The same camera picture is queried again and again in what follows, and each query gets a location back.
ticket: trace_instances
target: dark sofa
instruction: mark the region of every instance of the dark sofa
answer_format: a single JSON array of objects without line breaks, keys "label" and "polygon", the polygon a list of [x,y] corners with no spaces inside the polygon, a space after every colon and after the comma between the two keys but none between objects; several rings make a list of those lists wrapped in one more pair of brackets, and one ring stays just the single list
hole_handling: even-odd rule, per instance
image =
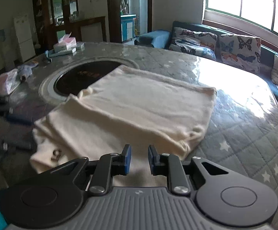
[{"label": "dark sofa", "polygon": [[[231,32],[224,31],[215,27],[184,23],[179,21],[173,22],[172,31],[174,27],[181,27],[192,31],[211,32],[218,35],[215,55],[217,58],[217,62],[222,63],[219,50],[219,37],[221,34],[232,34]],[[137,39],[135,40],[135,45],[168,49],[171,42],[172,31],[169,32],[165,30],[156,30],[150,33],[143,34],[137,37]],[[261,46],[261,73],[259,74],[259,77],[261,77],[264,81],[268,83],[271,91],[273,92],[275,98],[278,101],[278,89],[276,85],[273,84],[271,81],[271,71],[274,63],[274,55],[278,56],[278,53],[271,50],[270,48]]]}]

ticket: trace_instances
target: floor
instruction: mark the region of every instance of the floor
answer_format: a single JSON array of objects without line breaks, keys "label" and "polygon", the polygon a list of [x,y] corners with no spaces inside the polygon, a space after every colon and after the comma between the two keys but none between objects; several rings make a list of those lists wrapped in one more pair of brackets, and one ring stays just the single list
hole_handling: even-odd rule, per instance
[{"label": "floor", "polygon": [[129,41],[124,41],[123,44],[126,44],[126,45],[135,45],[135,39],[136,38],[132,38]]}]

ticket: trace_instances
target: wooden cabinet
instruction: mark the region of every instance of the wooden cabinet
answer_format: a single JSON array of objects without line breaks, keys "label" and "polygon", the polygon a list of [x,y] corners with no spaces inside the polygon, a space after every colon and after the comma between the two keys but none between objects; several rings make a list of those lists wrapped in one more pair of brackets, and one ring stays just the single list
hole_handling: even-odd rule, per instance
[{"label": "wooden cabinet", "polygon": [[136,15],[121,16],[122,41],[135,37],[135,19]]}]

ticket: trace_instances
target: star pattern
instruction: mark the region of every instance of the star pattern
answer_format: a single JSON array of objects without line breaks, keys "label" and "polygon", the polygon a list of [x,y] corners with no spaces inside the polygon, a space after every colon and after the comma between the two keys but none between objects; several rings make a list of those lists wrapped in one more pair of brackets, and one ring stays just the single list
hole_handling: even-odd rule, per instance
[{"label": "star pattern", "polygon": [[188,77],[187,73],[181,73],[182,76]]},{"label": "star pattern", "polygon": [[226,141],[223,141],[222,143],[220,143],[220,150],[226,150],[226,151],[228,151],[229,150],[229,148],[230,148],[230,146],[227,144],[227,142]]},{"label": "star pattern", "polygon": [[275,164],[275,167],[273,169],[274,169],[275,174],[278,175],[278,165],[277,165],[277,163]]},{"label": "star pattern", "polygon": [[262,174],[263,178],[264,178],[264,182],[268,181],[270,182],[270,175],[267,173],[267,171],[265,171],[264,174]]}]

